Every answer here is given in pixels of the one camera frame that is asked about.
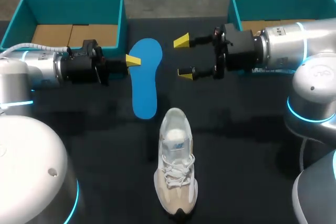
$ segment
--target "open box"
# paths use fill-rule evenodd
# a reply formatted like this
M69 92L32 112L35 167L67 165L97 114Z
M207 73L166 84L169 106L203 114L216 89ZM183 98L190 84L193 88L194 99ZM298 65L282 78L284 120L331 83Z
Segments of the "open box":
M24 42L78 49L85 39L95 39L107 58L125 53L127 20L123 0L21 0L0 50Z
M241 31L250 29L254 35L265 27L335 17L335 0L230 0L228 8L228 22ZM293 73L262 69L253 72Z

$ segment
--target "white sneaker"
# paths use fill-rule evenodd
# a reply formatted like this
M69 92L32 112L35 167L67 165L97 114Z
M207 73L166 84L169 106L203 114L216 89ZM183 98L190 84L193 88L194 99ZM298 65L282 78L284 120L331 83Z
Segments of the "white sneaker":
M163 208L170 214L189 214L196 203L198 185L194 170L193 138L182 110L165 115L159 140L159 162L154 185Z

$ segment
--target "cable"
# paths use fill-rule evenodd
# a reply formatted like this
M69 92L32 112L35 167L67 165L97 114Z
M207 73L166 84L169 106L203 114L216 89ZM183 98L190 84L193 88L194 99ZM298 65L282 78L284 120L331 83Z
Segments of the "cable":
M301 148L300 148L300 156L299 156L299 164L300 164L300 172L302 173L303 170L305 169L304 165L303 165L303 153L305 152L305 146L307 143L307 139L304 138L301 144Z
M40 50L43 50L43 51L53 51L53 52L69 52L69 50L70 50L69 47L46 47L46 46L33 44L33 43L21 43L21 44L12 46L12 47L8 48L7 50L3 51L0 54L0 57L4 57L5 55L9 54L10 52L13 52L13 51L15 51L19 48L23 48L23 47L30 47L30 48L40 49Z

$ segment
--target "teal box wall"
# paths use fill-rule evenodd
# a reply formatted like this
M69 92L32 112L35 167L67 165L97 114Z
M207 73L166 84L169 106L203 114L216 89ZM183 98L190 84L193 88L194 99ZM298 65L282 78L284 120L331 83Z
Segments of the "teal box wall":
M36 26L41 24L118 25L116 45L102 47L102 50L106 58L124 54L126 50L127 19L123 0L21 0L0 44L0 50L31 42Z
M239 30L241 21L335 17L335 0L230 0L228 8L228 22Z

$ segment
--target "shoe lace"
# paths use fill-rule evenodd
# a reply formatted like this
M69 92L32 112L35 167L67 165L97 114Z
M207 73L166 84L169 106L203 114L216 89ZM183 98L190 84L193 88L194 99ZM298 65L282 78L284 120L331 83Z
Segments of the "shoe lace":
M190 172L191 166L195 162L195 156L193 154L189 155L188 161L183 164L175 164L175 161L169 163L163 155L162 160L165 164L165 167L163 168L163 171L165 172L164 178L169 187L181 187L190 183L190 178L187 176Z

